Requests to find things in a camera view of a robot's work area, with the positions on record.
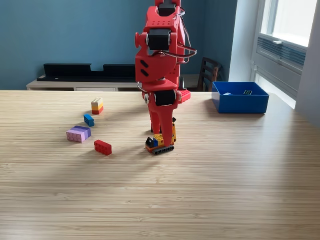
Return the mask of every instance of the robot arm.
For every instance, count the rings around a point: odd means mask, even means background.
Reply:
[[[180,65],[197,54],[195,49],[185,46],[185,36],[189,42],[189,35],[182,18],[184,13],[181,0],[155,0],[155,6],[148,9],[143,33],[135,34],[135,46],[141,47],[135,57],[135,79],[142,83],[152,129],[158,134],[161,126],[165,146],[171,143],[173,110],[181,98]]]

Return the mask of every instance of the blue box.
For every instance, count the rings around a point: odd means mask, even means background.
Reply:
[[[255,82],[216,81],[212,85],[212,101],[221,114],[264,114],[268,100],[269,94]]]

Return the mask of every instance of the lego vehicle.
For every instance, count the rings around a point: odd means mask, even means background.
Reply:
[[[163,135],[155,134],[153,136],[153,139],[151,139],[151,137],[148,137],[147,140],[145,141],[145,148],[149,153],[154,155],[159,155],[166,152],[171,152],[173,149],[175,149],[174,144],[177,140],[176,126],[174,123],[175,121],[176,121],[175,118],[173,118],[171,145],[165,146]]]

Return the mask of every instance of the chair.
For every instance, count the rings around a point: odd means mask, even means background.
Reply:
[[[217,81],[221,68],[221,64],[217,61],[207,57],[202,58],[202,65],[196,90],[198,92],[203,92],[205,84],[205,91],[211,92],[212,83]]]

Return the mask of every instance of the yellow lego brick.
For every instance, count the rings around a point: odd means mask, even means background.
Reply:
[[[103,106],[104,106],[104,103],[101,103],[99,106],[92,106],[91,105],[91,109],[93,111],[99,111]]]
[[[101,97],[96,97],[95,99],[93,99],[93,101],[91,102],[91,106],[92,107],[99,107],[101,104],[103,104],[102,98]]]
[[[164,144],[164,137],[162,134],[155,134],[153,137],[158,141],[158,146]]]

